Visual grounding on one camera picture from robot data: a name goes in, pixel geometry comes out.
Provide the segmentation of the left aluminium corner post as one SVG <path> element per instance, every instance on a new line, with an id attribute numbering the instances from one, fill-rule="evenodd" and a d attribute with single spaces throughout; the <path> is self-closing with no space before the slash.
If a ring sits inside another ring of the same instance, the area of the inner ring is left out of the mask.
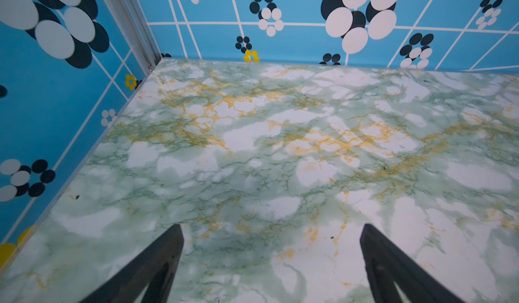
<path id="1" fill-rule="evenodd" d="M 135 58 L 149 75 L 162 59 L 139 0 L 104 0 Z"/>

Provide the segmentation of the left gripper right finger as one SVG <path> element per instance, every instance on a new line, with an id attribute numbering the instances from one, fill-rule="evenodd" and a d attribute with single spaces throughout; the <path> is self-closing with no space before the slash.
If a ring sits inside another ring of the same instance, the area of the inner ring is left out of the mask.
<path id="1" fill-rule="evenodd" d="M 362 230 L 360 246 L 375 302 L 401 302 L 399 291 L 411 302 L 462 301 L 369 223 Z"/>

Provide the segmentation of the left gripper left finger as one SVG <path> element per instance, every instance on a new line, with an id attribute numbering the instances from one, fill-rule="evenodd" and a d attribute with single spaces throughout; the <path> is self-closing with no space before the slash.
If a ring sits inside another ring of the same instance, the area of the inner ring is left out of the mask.
<path id="1" fill-rule="evenodd" d="M 167 302 L 184 246 L 175 224 L 83 302 Z"/>

